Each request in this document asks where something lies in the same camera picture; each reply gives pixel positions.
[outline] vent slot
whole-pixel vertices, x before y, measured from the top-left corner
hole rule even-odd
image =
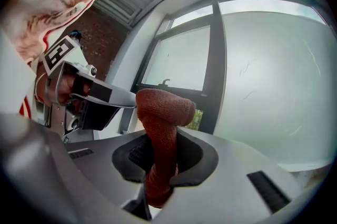
[[[272,213],[276,213],[290,203],[290,200],[264,172],[258,171],[247,176]]]
[[[144,188],[141,188],[137,200],[130,201],[124,208],[125,211],[133,214],[136,217],[151,221],[152,216],[147,204]]]
[[[73,151],[73,152],[68,152],[69,156],[71,157],[71,159],[77,159],[77,158],[81,158],[87,155],[92,154],[92,150],[89,148],[85,148],[82,150],[78,150],[78,151]]]

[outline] glass pane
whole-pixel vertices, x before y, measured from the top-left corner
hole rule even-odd
[[[311,7],[281,0],[235,0],[220,3],[221,14],[238,12],[274,12],[304,16],[325,24],[319,14]]]
[[[174,28],[176,26],[179,26],[181,24],[184,24],[185,22],[194,20],[196,18],[211,15],[213,13],[213,7],[212,5],[203,7],[201,9],[195,10],[193,12],[190,12],[186,15],[183,15],[181,17],[178,17],[174,20],[173,25],[171,28]]]
[[[223,20],[226,86],[214,135],[250,145],[288,171],[331,163],[337,42],[330,28],[280,13]]]
[[[210,27],[203,27],[158,42],[143,84],[202,90],[210,45]]]

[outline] black vent grille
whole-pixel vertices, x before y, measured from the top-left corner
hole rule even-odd
[[[86,149],[82,149],[82,150],[75,151],[75,152],[69,152],[68,154],[72,159],[77,159],[77,158],[84,157],[86,155],[90,155],[92,153],[93,153],[92,150],[86,148]]]
[[[154,152],[151,140],[147,137],[129,151],[129,160],[141,167],[148,174],[154,164]]]
[[[264,172],[258,171],[247,176],[272,213],[276,213],[289,204],[290,200]]]

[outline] cat print shirt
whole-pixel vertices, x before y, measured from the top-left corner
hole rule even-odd
[[[8,0],[0,16],[0,113],[32,118],[39,57],[94,0]]]

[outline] window frame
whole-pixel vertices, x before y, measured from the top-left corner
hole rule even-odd
[[[170,38],[172,36],[175,36],[183,32],[187,32],[189,30],[200,28],[203,25],[207,25],[207,23],[209,23],[211,27],[210,50],[207,61],[207,70],[205,75],[204,88],[202,91],[199,92],[197,90],[189,90],[189,89],[185,90],[185,92],[190,91],[191,93],[185,97],[188,97],[192,101],[197,101],[197,99],[193,97],[192,93],[195,93],[196,95],[199,94],[199,96],[202,97],[207,96],[209,94],[213,96],[213,98],[207,104],[210,107],[213,107],[211,109],[212,112],[208,111],[207,114],[204,113],[199,128],[199,131],[209,134],[213,134],[213,131],[215,129],[217,120],[219,118],[220,109],[222,106],[222,101],[224,97],[223,93],[225,91],[227,52],[226,52],[225,27],[223,25],[219,3],[226,1],[233,1],[233,0],[202,0],[191,6],[185,7],[175,13],[167,14],[163,19],[160,27],[158,28],[156,35],[154,36],[153,40],[148,46],[148,49],[140,64],[137,75],[134,79],[133,86],[131,88],[131,91],[133,93],[137,92],[137,87],[149,88],[149,86],[142,84],[141,81],[143,79],[148,63],[159,40]],[[294,2],[313,8],[318,13],[318,15],[323,19],[325,24],[331,29],[334,36],[337,38],[337,34],[335,31],[335,29],[337,28],[336,27],[337,23],[332,15],[331,10],[320,5],[315,0],[283,0],[283,1]],[[202,16],[200,18],[196,18],[192,21],[171,28],[176,18],[209,5],[213,6],[213,14]],[[212,81],[217,81],[215,87],[211,86]],[[179,89],[177,89],[176,92],[174,93],[184,97],[183,96],[184,94],[179,92]],[[131,109],[124,110],[120,122],[119,133],[127,133],[127,130],[132,120],[133,112],[134,110]]]

